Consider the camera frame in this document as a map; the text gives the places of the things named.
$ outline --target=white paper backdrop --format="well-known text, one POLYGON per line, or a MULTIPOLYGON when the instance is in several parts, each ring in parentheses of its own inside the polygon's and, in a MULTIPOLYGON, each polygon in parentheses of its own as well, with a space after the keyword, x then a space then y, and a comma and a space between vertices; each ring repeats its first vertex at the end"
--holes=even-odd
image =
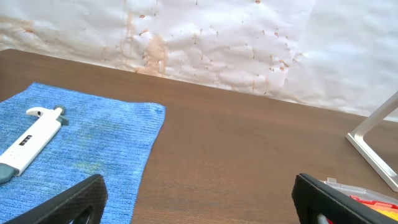
POLYGON ((0 49, 367 116, 398 90, 397 4, 313 3, 3 0, 0 49))

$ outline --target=white metal stand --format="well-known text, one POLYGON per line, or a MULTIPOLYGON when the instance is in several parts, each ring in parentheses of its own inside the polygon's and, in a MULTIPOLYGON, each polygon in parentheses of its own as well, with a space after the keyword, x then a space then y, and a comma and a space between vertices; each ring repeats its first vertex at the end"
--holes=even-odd
POLYGON ((397 174, 364 142, 363 137, 379 124, 387 115, 398 108, 398 92, 381 105, 373 114, 364 120, 346 138, 366 159, 373 169, 383 178, 390 188, 398 192, 397 174))

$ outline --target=metal leg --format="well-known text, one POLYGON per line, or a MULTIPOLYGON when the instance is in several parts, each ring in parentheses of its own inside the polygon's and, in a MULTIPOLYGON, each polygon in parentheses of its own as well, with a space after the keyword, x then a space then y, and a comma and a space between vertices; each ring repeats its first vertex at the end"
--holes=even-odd
POLYGON ((398 92, 381 105, 373 114, 364 120, 346 138, 366 159, 373 169, 383 178, 390 188, 398 192, 397 174, 364 142, 363 136, 379 124, 387 115, 398 108, 398 92))

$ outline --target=yellow object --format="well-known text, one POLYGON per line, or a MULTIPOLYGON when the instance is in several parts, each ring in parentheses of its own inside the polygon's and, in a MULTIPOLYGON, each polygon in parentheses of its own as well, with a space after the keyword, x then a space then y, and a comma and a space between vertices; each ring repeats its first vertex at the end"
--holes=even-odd
POLYGON ((388 211, 381 210, 381 209, 376 209, 376 211, 380 212, 381 214, 383 214, 387 217, 392 218, 395 221, 398 221, 398 213, 396 213, 396 212, 388 212, 388 211))

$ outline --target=clear plastic lid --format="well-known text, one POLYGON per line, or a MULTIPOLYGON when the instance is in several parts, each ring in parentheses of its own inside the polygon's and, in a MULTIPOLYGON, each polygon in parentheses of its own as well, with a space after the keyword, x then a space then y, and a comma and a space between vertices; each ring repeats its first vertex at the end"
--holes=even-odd
POLYGON ((387 203, 393 203, 395 205, 398 205, 398 200, 388 197, 384 194, 380 194, 377 192, 374 192, 369 189, 364 189, 362 187, 354 187, 350 185, 344 185, 344 184, 339 184, 336 179, 328 177, 327 181, 321 180, 326 185, 329 185, 330 187, 333 187, 334 189, 340 191, 341 193, 347 195, 347 196, 357 196, 361 200, 367 200, 367 201, 380 201, 380 202, 387 202, 387 203))

